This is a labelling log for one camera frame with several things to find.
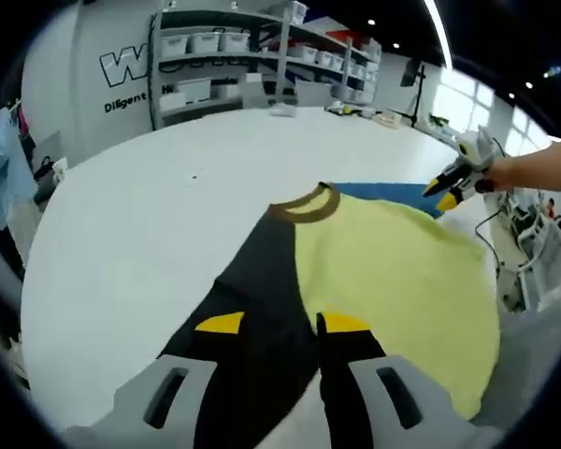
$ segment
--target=light blue cloth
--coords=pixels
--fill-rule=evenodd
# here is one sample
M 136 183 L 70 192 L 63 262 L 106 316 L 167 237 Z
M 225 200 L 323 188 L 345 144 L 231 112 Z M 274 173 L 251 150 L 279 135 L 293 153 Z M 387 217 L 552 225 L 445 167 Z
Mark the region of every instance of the light blue cloth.
M 37 192 L 31 168 L 25 159 L 10 112 L 0 109 L 0 229 L 7 226 L 11 204 L 33 200 Z

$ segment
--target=wall logo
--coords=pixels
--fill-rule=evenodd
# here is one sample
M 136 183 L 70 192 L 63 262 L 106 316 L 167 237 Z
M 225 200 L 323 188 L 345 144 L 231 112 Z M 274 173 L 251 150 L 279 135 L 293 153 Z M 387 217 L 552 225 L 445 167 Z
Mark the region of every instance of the wall logo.
M 148 44 L 125 47 L 115 54 L 113 51 L 100 56 L 100 65 L 108 86 L 116 87 L 127 80 L 140 80 L 148 76 Z

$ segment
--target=black cable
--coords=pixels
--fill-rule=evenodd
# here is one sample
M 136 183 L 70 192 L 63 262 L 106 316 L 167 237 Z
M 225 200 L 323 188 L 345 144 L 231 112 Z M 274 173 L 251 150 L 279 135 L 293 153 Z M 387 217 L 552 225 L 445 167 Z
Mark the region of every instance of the black cable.
M 498 148 L 501 150 L 501 153 L 503 154 L 503 157 L 507 157 L 507 154 L 505 154 L 505 151 L 503 150 L 503 147 L 501 146 L 501 144 L 498 142 L 498 140 L 496 140 L 495 138 L 493 138 L 493 140 L 495 141 L 496 145 L 498 146 Z M 490 248 L 490 251 L 493 253 L 493 256 L 495 257 L 496 260 L 496 279 L 498 280 L 498 276 L 501 273 L 501 261 L 498 258 L 498 254 L 496 253 L 495 247 L 493 245 L 490 244 L 490 242 L 485 239 L 480 232 L 478 232 L 478 229 L 480 229 L 480 226 L 490 222 L 493 218 L 497 217 L 498 214 L 500 214 L 503 210 L 505 210 L 505 207 L 507 206 L 507 202 L 509 201 L 509 192 L 507 192 L 505 194 L 505 201 L 503 201 L 503 204 L 501 204 L 498 208 L 498 210 L 493 213 L 492 215 L 490 215 L 488 218 L 485 218 L 484 220 L 482 220 L 481 222 L 479 222 L 476 225 L 476 228 L 474 229 L 475 234 L 484 242 L 486 243 L 486 245 L 488 246 L 488 248 Z

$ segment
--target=ceiling light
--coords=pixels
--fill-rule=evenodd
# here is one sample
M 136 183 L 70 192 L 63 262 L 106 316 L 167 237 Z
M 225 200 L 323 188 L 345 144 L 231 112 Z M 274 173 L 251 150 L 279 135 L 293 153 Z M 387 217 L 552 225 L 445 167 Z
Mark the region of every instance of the ceiling light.
M 437 30 L 437 35 L 439 35 L 440 47 L 442 48 L 442 55 L 445 58 L 445 65 L 449 70 L 453 70 L 453 61 L 451 59 L 451 51 L 449 50 L 449 42 L 447 41 L 447 34 L 445 33 L 445 27 L 442 25 L 437 5 L 434 3 L 434 0 L 424 0 L 424 3 L 428 8 L 430 18 L 432 19 L 432 23 L 434 23 L 434 28 Z

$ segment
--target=garment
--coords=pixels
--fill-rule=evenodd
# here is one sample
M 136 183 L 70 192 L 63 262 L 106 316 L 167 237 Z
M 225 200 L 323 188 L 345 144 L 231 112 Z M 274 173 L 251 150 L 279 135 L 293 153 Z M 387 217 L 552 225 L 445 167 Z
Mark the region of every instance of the garment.
M 0 109 L 0 229 L 7 226 L 12 204 L 32 201 L 37 192 L 8 109 Z
M 320 184 L 269 208 L 163 354 L 185 355 L 192 331 L 209 317 L 246 312 L 247 352 L 259 371 L 242 412 L 257 443 L 317 369 L 316 313 L 342 313 L 365 321 L 385 353 L 439 382 L 469 418 L 498 351 L 482 258 L 473 241 L 423 212 Z

